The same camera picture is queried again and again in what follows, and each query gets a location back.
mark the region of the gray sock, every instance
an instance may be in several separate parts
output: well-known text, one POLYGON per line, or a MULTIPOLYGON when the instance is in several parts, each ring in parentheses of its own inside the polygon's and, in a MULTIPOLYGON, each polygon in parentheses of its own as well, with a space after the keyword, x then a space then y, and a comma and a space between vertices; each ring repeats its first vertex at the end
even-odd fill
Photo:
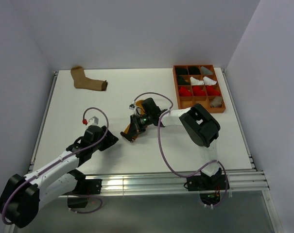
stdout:
POLYGON ((212 102, 210 102, 211 108, 220 108, 223 104, 223 98, 221 96, 215 97, 212 102))
POLYGON ((212 75, 213 74, 213 72, 211 72, 206 67, 201 67, 201 72, 202 72, 202 74, 205 74, 205 75, 212 75))

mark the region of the brown sock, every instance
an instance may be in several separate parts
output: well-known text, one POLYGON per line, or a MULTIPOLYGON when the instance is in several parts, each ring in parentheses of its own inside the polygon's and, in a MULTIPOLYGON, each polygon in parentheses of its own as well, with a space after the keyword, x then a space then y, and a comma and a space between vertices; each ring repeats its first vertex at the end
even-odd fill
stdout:
POLYGON ((73 67, 71 69, 71 76, 73 78, 73 85, 75 88, 93 91, 105 91, 107 89, 107 81, 87 78, 82 66, 73 67))

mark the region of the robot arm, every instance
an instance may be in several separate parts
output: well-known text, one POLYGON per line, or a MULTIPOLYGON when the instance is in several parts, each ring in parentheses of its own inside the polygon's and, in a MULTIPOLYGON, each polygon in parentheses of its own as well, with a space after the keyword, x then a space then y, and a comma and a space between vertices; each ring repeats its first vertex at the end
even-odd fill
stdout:
MULTIPOLYGON (((140 102, 142 115, 131 115, 131 123, 121 135, 130 142, 134 142, 137 136, 146 131, 148 125, 158 125, 160 116, 166 111, 160 110, 152 98, 147 98, 140 102)), ((161 120, 161 127, 182 125, 191 140, 198 146, 204 164, 217 160, 216 139, 220 130, 219 123, 200 104, 195 104, 191 108, 171 110, 161 120)), ((209 177, 219 172, 219 164, 213 163, 205 167, 202 172, 209 177)))
POLYGON ((43 206, 60 195, 71 191, 82 194, 86 184, 85 175, 75 169, 89 160, 95 151, 103 151, 118 141, 118 138, 107 131, 104 139, 92 147, 91 145, 100 141, 106 130, 106 126, 100 128, 91 125, 84 136, 79 137, 54 161, 23 177, 18 174, 12 176, 0 197, 0 213, 2 214, 9 197, 23 184, 8 203, 5 212, 5 217, 19 228, 27 226, 43 206))

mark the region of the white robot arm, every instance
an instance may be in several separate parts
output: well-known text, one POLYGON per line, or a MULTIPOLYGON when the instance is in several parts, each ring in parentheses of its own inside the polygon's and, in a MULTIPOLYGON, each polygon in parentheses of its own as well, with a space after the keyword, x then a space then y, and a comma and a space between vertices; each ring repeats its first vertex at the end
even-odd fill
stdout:
POLYGON ((12 176, 0 197, 0 213, 19 228, 27 226, 38 211, 57 197, 73 192, 84 194, 85 175, 76 170, 97 151, 118 141, 106 126, 89 126, 59 157, 25 176, 12 176))

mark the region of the black sock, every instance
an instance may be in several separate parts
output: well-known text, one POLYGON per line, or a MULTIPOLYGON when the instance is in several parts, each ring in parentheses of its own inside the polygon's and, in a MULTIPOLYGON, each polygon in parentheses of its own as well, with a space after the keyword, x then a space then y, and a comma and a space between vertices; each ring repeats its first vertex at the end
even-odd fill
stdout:
POLYGON ((201 74, 200 69, 198 67, 189 67, 189 74, 201 74))
POLYGON ((176 75, 188 75, 188 70, 184 68, 175 68, 176 75))
POLYGON ((179 86, 182 86, 182 85, 190 85, 189 82, 187 82, 186 80, 184 80, 184 78, 182 76, 177 76, 177 83, 179 86))

